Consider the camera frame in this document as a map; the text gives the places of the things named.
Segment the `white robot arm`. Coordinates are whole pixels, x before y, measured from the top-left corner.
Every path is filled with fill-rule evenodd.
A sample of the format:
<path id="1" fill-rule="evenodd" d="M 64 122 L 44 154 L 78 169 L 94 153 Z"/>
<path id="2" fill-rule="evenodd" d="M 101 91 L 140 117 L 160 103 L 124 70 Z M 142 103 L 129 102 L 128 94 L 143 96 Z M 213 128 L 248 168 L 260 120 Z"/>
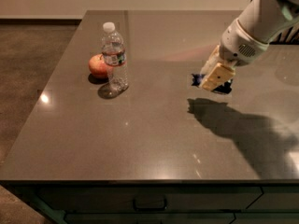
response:
<path id="1" fill-rule="evenodd" d="M 252 63 L 284 30 L 299 22 L 299 0 L 251 0 L 221 36 L 193 84 L 228 93 L 238 66 Z"/>

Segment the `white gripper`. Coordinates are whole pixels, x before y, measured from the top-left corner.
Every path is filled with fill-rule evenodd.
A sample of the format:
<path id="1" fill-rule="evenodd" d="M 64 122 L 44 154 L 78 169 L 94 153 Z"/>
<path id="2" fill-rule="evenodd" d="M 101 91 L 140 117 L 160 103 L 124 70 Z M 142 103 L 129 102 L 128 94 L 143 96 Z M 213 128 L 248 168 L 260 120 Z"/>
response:
<path id="1" fill-rule="evenodd" d="M 226 62 L 236 62 L 236 66 L 243 66 L 256 60 L 268 47 L 268 44 L 248 35 L 238 19 L 235 19 L 222 34 L 220 45 L 214 48 L 201 68 L 200 77 L 203 80 L 200 87 L 213 91 L 234 77 L 234 68 L 218 63 L 219 54 Z"/>

